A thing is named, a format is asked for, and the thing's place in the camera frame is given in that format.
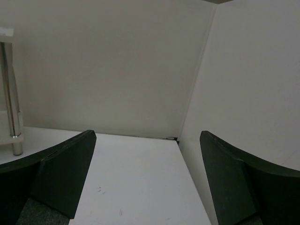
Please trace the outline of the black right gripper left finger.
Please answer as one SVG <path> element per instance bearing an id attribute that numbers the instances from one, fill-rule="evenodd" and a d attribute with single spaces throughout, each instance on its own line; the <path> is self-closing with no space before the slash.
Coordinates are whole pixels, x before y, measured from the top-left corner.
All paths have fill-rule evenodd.
<path id="1" fill-rule="evenodd" d="M 67 225 L 74 219 L 96 145 L 86 130 L 0 166 L 2 225 Z"/>

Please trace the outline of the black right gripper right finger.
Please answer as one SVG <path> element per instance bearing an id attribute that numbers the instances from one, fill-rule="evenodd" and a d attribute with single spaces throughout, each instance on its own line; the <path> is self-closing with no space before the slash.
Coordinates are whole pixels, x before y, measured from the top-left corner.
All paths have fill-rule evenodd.
<path id="1" fill-rule="evenodd" d="M 298 225 L 300 172 L 238 149 L 209 131 L 200 147 L 220 225 Z"/>

